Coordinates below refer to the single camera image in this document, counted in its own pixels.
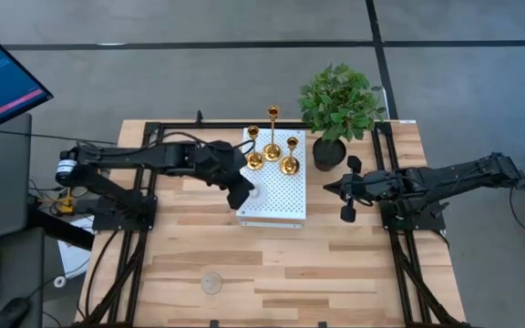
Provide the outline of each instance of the perforated white box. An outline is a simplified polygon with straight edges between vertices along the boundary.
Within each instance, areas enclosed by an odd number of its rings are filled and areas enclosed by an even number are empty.
[[[288,176],[281,172],[281,160],[289,156],[287,139],[299,140],[293,156],[299,160],[299,171]],[[247,129],[242,132],[242,139],[249,140]],[[271,130],[261,128],[256,139],[256,151],[263,153],[264,146],[271,143]],[[305,131],[276,129],[274,143],[281,147],[281,159],[271,162],[266,160],[258,170],[241,169],[241,174],[255,186],[251,197],[236,211],[236,216],[243,226],[302,228],[306,219],[305,195]],[[248,150],[251,145],[243,147]]]

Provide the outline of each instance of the computer mouse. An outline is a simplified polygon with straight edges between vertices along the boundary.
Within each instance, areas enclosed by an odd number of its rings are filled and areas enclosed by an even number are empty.
[[[17,328],[29,310],[29,300],[17,297],[9,301],[0,312],[0,328]]]

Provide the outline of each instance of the black cable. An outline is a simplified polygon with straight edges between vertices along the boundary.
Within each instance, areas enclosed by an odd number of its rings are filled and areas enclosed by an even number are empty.
[[[115,142],[102,141],[102,140],[90,140],[90,139],[82,139],[82,138],[69,138],[69,137],[51,136],[51,135],[43,135],[43,134],[36,134],[36,133],[22,133],[22,132],[11,132],[11,131],[2,131],[2,130],[0,130],[0,133],[13,134],[13,135],[17,135],[17,136],[37,137],[37,138],[55,138],[55,139],[60,139],[60,140],[94,142],[94,143],[101,143],[101,144],[107,144],[107,145],[116,145],[117,144]]]
[[[39,286],[37,286],[37,288],[34,289],[33,292],[31,292],[29,295],[27,295],[27,299],[29,299],[30,297],[34,296],[34,294],[39,291],[40,289],[44,288],[44,286],[46,286],[47,284],[53,282],[57,277],[65,277],[68,276],[70,273],[74,273],[74,272],[77,272],[78,270],[80,270],[83,266],[85,266],[85,264],[88,263],[88,260],[84,261],[84,263],[80,264],[80,266],[78,266],[75,270],[71,271],[71,272],[66,272],[66,273],[61,273],[61,274],[58,274],[58,276],[54,277],[53,279],[50,279],[46,282],[43,282],[42,284],[40,284]]]
[[[77,311],[80,314],[80,316],[82,317],[82,319],[86,318],[84,316],[84,313],[82,312],[82,310],[80,310],[80,300],[77,300]]]
[[[40,190],[40,191],[62,191],[64,190],[66,187],[54,187],[54,188],[40,188],[40,189],[36,189],[34,187],[29,187],[28,189],[29,190]]]
[[[43,192],[40,188],[38,188],[37,185],[36,185],[36,183],[35,183],[32,179],[30,179],[29,181],[30,181],[30,183],[31,183],[32,185],[34,185],[33,190],[35,190],[35,191],[37,192],[37,194],[40,195],[40,198],[42,198],[42,199],[47,198],[47,199],[49,199],[49,200],[54,201],[50,196],[48,196],[48,194],[46,194],[46,193]]]
[[[89,220],[89,221],[91,221],[91,222],[94,222],[92,219],[89,218],[88,215],[85,215],[84,213],[75,213],[75,214],[78,214],[78,215],[80,215],[82,218],[87,219],[87,220]]]
[[[417,185],[421,186],[422,188],[424,188],[426,190],[431,191],[431,188],[429,186],[427,186],[426,184],[418,181],[417,179],[412,179],[412,178],[403,177],[403,176],[392,176],[392,177],[386,177],[386,178],[374,179],[374,180],[351,181],[351,182],[344,183],[344,185],[350,185],[350,184],[368,185],[368,184],[375,184],[375,183],[380,183],[380,182],[386,182],[386,181],[390,181],[392,179],[405,179],[405,180],[408,180],[408,181],[416,183]]]
[[[100,260],[102,260],[102,257],[105,255],[105,251],[107,251],[107,248],[110,244],[110,242],[117,236],[118,231],[114,231],[110,237],[108,237],[107,242],[105,243],[105,246],[103,246],[102,250],[100,251],[100,254],[98,255],[97,262],[95,263],[94,268],[92,269],[92,273],[90,274],[90,279],[88,280],[88,287],[87,287],[87,297],[85,299],[84,304],[84,311],[87,314],[87,316],[90,315],[90,308],[88,307],[88,304],[90,303],[90,291],[92,289],[92,281],[95,279],[95,274],[97,274],[98,265],[100,264]]]
[[[496,153],[493,153],[491,154],[491,156],[489,156],[488,159],[486,159],[485,163],[483,163],[483,165],[481,165],[480,167],[473,167],[471,168],[470,170],[468,170],[467,172],[465,172],[465,174],[461,175],[461,177],[457,180],[457,182],[455,182],[455,184],[453,185],[453,187],[451,188],[451,191],[450,192],[453,192],[453,190],[455,190],[457,188],[457,185],[463,181],[469,174],[471,174],[473,171],[475,171],[476,169],[484,169],[485,167],[487,167],[491,160],[494,159],[495,157],[497,157],[497,154]]]
[[[62,324],[60,324],[60,321],[58,319],[56,319],[55,317],[53,317],[49,313],[46,313],[45,311],[42,311],[42,313],[47,315],[50,319],[54,320],[56,322],[56,324],[58,325],[58,327],[62,327]]]
[[[516,220],[516,222],[525,230],[525,225],[520,221],[520,219],[518,219],[518,215],[516,215],[516,211],[514,210],[514,205],[511,202],[511,197],[513,196],[513,194],[514,194],[514,187],[511,187],[511,189],[510,189],[510,209],[511,209],[511,214],[514,216],[514,219]]]
[[[50,206],[48,209],[47,209],[47,212],[50,213],[51,216],[57,216],[58,213],[59,213],[59,210],[58,210],[58,207],[56,207],[56,204],[57,202],[53,202],[52,203],[52,206]]]
[[[163,139],[167,138],[167,137],[171,137],[171,136],[175,136],[175,135],[180,135],[180,136],[184,136],[184,137],[187,137],[187,138],[190,138],[194,141],[196,141],[200,146],[207,146],[207,147],[211,147],[213,149],[218,149],[218,150],[233,150],[233,149],[237,149],[238,147],[241,147],[241,146],[244,146],[248,143],[252,143],[252,148],[249,149],[252,150],[254,148],[254,140],[246,140],[244,141],[243,143],[239,144],[239,145],[236,145],[236,146],[232,146],[230,148],[225,148],[225,147],[220,147],[220,146],[217,146],[217,145],[213,145],[211,142],[207,142],[207,141],[204,141],[200,138],[197,138],[195,136],[192,136],[191,134],[189,133],[186,133],[186,132],[181,132],[181,131],[175,131],[175,132],[170,132],[170,133],[166,133],[165,135],[163,135],[161,138],[157,138],[153,141],[151,141],[150,143],[148,143],[147,145],[144,145],[138,149],[133,149],[133,150],[129,150],[129,151],[116,151],[116,152],[106,152],[103,148],[100,148],[100,147],[97,147],[97,145],[94,145],[90,142],[87,142],[87,141],[77,141],[77,147],[86,152],[88,155],[92,155],[92,156],[103,156],[103,157],[111,157],[111,156],[126,156],[126,155],[133,155],[133,154],[137,154],[145,149],[149,149],[155,145],[157,145],[160,141],[162,141]]]

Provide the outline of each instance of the wooden table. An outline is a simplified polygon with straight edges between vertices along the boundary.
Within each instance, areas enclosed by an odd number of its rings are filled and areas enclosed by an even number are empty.
[[[140,146],[146,122],[124,121],[118,144]],[[427,165],[417,125],[392,125],[400,166]],[[241,129],[185,131],[205,140],[242,141]],[[342,201],[322,186],[340,179],[348,168],[343,163],[331,172],[318,171],[310,151],[317,138],[307,134],[307,221],[300,230],[241,227],[227,205],[227,192],[195,179],[158,178],[159,210],[147,243],[136,326],[208,326],[210,320],[219,320],[222,327],[316,326],[321,321],[329,326],[404,326],[390,240],[378,207],[356,204],[355,223],[339,219]],[[363,161],[362,174],[376,169],[369,134],[346,146],[348,155]],[[132,188],[134,175],[133,170],[111,172],[125,188]],[[91,308],[114,281],[122,234],[99,265]],[[85,286],[109,235],[103,232],[95,239]],[[447,245],[429,231],[416,231],[415,237],[428,287],[451,315],[465,320]],[[221,275],[219,293],[201,290],[205,272]],[[417,297],[409,285],[416,313]],[[128,296],[126,286],[121,320]]]

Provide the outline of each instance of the black plant pot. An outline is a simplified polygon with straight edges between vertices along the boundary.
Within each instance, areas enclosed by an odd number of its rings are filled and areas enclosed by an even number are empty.
[[[314,163],[317,169],[330,171],[344,159],[345,145],[342,140],[325,141],[319,138],[314,142]]]

